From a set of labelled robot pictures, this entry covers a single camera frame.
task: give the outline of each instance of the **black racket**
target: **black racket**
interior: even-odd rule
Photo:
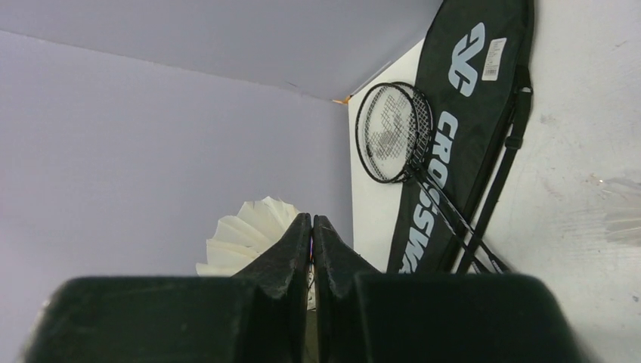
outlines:
[[[446,227],[463,251],[471,256],[477,272],[489,272],[468,248],[455,230],[453,223],[440,207],[425,184],[435,189],[438,199],[444,200],[451,212],[479,242],[497,272],[509,271],[480,239],[472,226],[445,195],[438,183],[423,167],[427,151],[432,146],[435,132],[432,109],[425,95],[404,82],[380,83],[366,94],[356,119],[356,146],[358,157],[367,174],[380,183],[404,182],[412,177],[427,194],[443,217]]]

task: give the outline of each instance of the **wall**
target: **wall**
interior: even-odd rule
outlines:
[[[344,98],[424,35],[441,0],[4,0],[0,29]]]
[[[0,58],[0,361],[67,278],[193,275],[244,200],[351,243],[346,107],[2,32]]]

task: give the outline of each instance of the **black racket bag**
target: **black racket bag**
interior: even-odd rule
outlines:
[[[445,0],[420,55],[415,86],[432,105],[437,132],[424,166],[466,220],[481,207],[479,238],[528,122],[533,31],[534,0]],[[497,163],[497,176],[488,185]],[[488,198],[479,206],[486,188]],[[428,199],[421,193],[415,181],[404,183],[388,272],[454,267],[460,246],[435,208],[425,208],[422,200]],[[457,231],[466,233],[462,225]],[[469,245],[478,247],[473,239]],[[469,259],[463,258],[457,271],[468,269]]]

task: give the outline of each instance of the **black strap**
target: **black strap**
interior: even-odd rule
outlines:
[[[469,241],[469,250],[472,252],[475,252],[478,249],[478,246],[481,243],[480,239],[488,228],[490,218],[492,217],[494,208],[499,201],[499,196],[503,191],[503,186],[507,180],[509,170],[512,168],[516,152],[519,151],[523,144],[523,135],[525,134],[525,128],[528,125],[528,119],[530,117],[532,85],[530,80],[530,71],[527,66],[517,65],[515,78],[517,86],[515,90],[516,99],[514,104],[514,114],[512,116],[512,132],[510,132],[509,136],[505,139],[505,154],[503,155],[503,159],[499,165],[497,176],[492,182],[492,186],[488,193],[488,197],[485,200],[485,205],[483,206],[481,215],[476,223],[475,234]],[[507,266],[501,262],[500,259],[497,257],[494,257],[494,259],[501,269],[504,271],[507,270]],[[470,256],[467,254],[463,255],[457,269],[457,274],[467,273],[470,263]]]

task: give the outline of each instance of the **barcode sticker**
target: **barcode sticker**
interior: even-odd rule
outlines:
[[[500,59],[503,55],[503,48],[507,38],[499,38],[490,42],[488,56],[485,57],[485,67],[481,81],[496,81],[499,79]]]

